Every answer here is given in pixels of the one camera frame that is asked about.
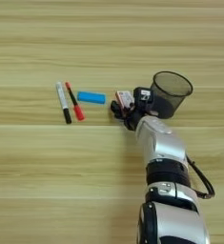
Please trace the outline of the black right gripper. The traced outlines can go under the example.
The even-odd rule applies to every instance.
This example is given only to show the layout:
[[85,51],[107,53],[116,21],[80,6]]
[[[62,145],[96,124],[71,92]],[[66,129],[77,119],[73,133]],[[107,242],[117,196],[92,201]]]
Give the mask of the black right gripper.
[[141,110],[137,107],[124,110],[115,100],[111,102],[111,111],[116,119],[124,120],[124,125],[129,131],[135,131],[144,116],[158,116],[156,111]]

